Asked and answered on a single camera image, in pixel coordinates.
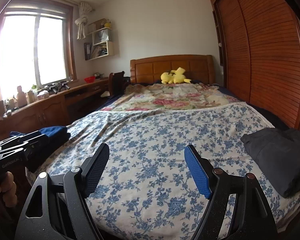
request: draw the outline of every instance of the wooden window frame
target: wooden window frame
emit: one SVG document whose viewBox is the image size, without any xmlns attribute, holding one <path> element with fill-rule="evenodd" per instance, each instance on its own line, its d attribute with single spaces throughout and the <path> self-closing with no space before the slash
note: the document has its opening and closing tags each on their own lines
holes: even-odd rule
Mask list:
<svg viewBox="0 0 300 240">
<path fill-rule="evenodd" d="M 64 3 L 60 3 L 53 0 L 23 0 L 23 1 L 30 1 L 30 2 L 40 2 L 50 5 L 55 5 L 58 7 L 62 7 L 68 10 L 68 13 L 66 14 L 66 61 L 68 64 L 69 73 L 72 76 L 74 80 L 77 79 L 77 73 L 75 70 L 75 62 L 74 62 L 74 49 L 73 49 L 73 6 L 67 5 Z M 3 27 L 4 23 L 4 12 L 0 14 L 0 33 Z"/>
</svg>

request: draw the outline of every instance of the dark blue bed sheet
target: dark blue bed sheet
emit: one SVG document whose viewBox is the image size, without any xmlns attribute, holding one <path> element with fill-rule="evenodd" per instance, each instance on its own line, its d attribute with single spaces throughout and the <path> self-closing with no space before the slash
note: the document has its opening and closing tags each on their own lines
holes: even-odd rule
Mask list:
<svg viewBox="0 0 300 240">
<path fill-rule="evenodd" d="M 200 81 L 198 80 L 192 80 L 191 83 L 200 83 Z M 146 83 L 140 83 L 140 85 L 143 85 L 143 86 L 149 86 L 149 85 L 153 85 L 153 84 L 146 84 Z M 243 101 L 241 100 L 240 98 L 238 98 L 236 95 L 234 95 L 232 92 L 230 92 L 228 89 L 226 89 L 225 87 L 222 87 L 218 84 L 213 84 L 214 86 L 218 86 L 218 90 L 225 94 L 225 95 L 228 95 L 228 96 L 231 96 L 231 97 L 234 97 L 234 98 L 237 98 L 238 100 L 240 101 Z M 97 111 L 101 110 L 102 108 L 106 107 L 106 106 L 109 106 L 111 105 L 113 102 L 115 102 L 116 100 L 118 100 L 123 94 L 120 94 L 120 95 L 116 95 L 116 96 L 112 96 L 112 97 L 109 97 L 109 100 L 104 103 L 102 106 L 100 106 Z M 264 108 L 261 108 L 261 107 L 258 107 L 258 106 L 254 106 L 252 104 L 249 104 L 247 103 L 249 106 L 253 107 L 257 112 L 259 112 L 260 114 L 262 114 L 275 128 L 278 128 L 282 131 L 286 131 L 289 129 L 289 127 L 279 118 L 277 117 L 275 114 L 271 113 L 270 111 L 264 109 Z"/>
</svg>

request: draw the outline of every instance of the metal screw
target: metal screw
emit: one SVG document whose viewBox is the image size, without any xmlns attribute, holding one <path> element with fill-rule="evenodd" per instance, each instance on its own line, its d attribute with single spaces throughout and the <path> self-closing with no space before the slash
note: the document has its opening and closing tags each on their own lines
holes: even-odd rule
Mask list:
<svg viewBox="0 0 300 240">
<path fill-rule="evenodd" d="M 41 172 L 41 173 L 39 174 L 39 178 L 40 178 L 40 179 L 44 179 L 45 177 L 47 177 L 47 173 L 46 173 L 46 172 Z"/>
<path fill-rule="evenodd" d="M 214 171 L 215 174 L 218 174 L 218 175 L 223 173 L 223 170 L 220 169 L 220 168 L 215 168 L 213 171 Z"/>
<path fill-rule="evenodd" d="M 248 173 L 248 174 L 247 174 L 247 177 L 248 177 L 249 179 L 254 179 L 256 176 L 254 176 L 253 173 Z"/>
<path fill-rule="evenodd" d="M 79 166 L 74 166 L 74 167 L 71 169 L 71 172 L 77 173 L 79 170 L 80 170 L 80 167 L 79 167 Z"/>
</svg>

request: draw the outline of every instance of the floral blanket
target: floral blanket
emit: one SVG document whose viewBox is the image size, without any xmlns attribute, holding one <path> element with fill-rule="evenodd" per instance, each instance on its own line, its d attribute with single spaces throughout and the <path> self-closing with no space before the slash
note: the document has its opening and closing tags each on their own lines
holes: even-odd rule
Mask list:
<svg viewBox="0 0 300 240">
<path fill-rule="evenodd" d="M 208 203 L 184 160 L 184 148 L 192 144 L 228 174 L 253 172 L 282 229 L 300 210 L 300 192 L 282 198 L 240 141 L 264 127 L 272 125 L 244 102 L 184 111 L 93 112 L 70 125 L 70 140 L 27 177 L 33 183 L 42 171 L 63 174 L 107 143 L 110 159 L 86 200 L 98 227 L 122 239 L 186 240 Z M 228 232 L 234 200 L 229 198 L 220 237 Z"/>
<path fill-rule="evenodd" d="M 125 94 L 101 111 L 147 111 L 158 108 L 171 110 L 200 109 L 239 102 L 225 95 L 217 86 L 200 84 L 129 85 Z"/>
</svg>

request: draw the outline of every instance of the pink floral bedspread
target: pink floral bedspread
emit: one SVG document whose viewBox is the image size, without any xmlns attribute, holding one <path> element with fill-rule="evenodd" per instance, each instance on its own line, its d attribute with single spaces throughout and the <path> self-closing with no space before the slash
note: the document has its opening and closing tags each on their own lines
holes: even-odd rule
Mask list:
<svg viewBox="0 0 300 240">
<path fill-rule="evenodd" d="M 129 85 L 125 94 L 101 111 L 147 111 L 157 108 L 171 110 L 199 109 L 239 102 L 225 95 L 217 86 L 200 84 Z"/>
</svg>

